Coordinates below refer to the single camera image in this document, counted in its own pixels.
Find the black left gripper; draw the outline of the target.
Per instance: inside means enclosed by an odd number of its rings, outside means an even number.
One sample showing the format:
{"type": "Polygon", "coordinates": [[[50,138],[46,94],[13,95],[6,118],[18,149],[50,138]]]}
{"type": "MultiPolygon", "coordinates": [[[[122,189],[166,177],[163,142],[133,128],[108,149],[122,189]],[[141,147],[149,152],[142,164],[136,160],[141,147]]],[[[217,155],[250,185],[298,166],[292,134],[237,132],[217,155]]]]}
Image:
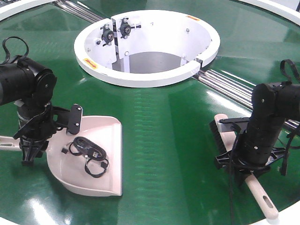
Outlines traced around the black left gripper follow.
{"type": "Polygon", "coordinates": [[[13,136],[19,139],[22,150],[22,165],[32,166],[35,158],[41,158],[44,143],[58,130],[67,129],[72,135],[79,133],[83,108],[72,105],[71,109],[53,106],[51,102],[14,102],[17,106],[19,130],[13,136]]]}

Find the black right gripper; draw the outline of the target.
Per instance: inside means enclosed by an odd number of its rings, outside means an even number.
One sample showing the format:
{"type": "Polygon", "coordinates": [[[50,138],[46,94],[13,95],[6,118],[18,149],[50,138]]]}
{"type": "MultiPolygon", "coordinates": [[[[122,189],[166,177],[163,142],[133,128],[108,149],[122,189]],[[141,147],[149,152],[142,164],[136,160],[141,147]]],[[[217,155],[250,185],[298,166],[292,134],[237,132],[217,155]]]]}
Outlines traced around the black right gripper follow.
{"type": "Polygon", "coordinates": [[[233,148],[225,152],[215,126],[215,141],[220,155],[215,157],[217,169],[228,168],[242,184],[246,175],[259,177],[270,171],[270,165],[284,157],[286,149],[275,147],[284,119],[271,117],[257,120],[252,117],[219,120],[219,132],[233,131],[236,138],[233,148]]]}

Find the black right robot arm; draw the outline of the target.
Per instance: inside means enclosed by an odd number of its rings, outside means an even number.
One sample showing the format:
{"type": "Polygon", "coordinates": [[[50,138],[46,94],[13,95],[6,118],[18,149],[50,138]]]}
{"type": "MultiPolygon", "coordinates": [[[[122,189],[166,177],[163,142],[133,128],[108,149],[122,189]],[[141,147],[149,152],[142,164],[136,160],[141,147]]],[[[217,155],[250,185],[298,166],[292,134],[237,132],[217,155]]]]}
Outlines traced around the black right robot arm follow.
{"type": "Polygon", "coordinates": [[[286,120],[300,120],[300,86],[290,81],[261,83],[252,91],[250,117],[216,119],[210,123],[214,138],[223,150],[216,156],[217,169],[227,167],[244,181],[270,171],[270,165],[282,159],[281,175],[285,176],[291,142],[300,133],[296,127],[287,135],[285,147],[274,145],[286,120]]]}

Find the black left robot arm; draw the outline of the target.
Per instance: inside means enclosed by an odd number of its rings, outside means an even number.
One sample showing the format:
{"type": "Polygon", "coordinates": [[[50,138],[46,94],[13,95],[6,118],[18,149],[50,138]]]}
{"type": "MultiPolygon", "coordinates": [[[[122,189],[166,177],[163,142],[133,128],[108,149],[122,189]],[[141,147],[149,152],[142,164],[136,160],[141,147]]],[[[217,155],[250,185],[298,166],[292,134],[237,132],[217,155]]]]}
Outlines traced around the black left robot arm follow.
{"type": "Polygon", "coordinates": [[[51,69],[25,56],[14,56],[0,67],[0,104],[17,104],[19,129],[13,138],[19,140],[22,165],[32,166],[42,157],[57,131],[66,128],[72,135],[80,131],[81,106],[65,109],[51,103],[56,82],[51,69]]]}

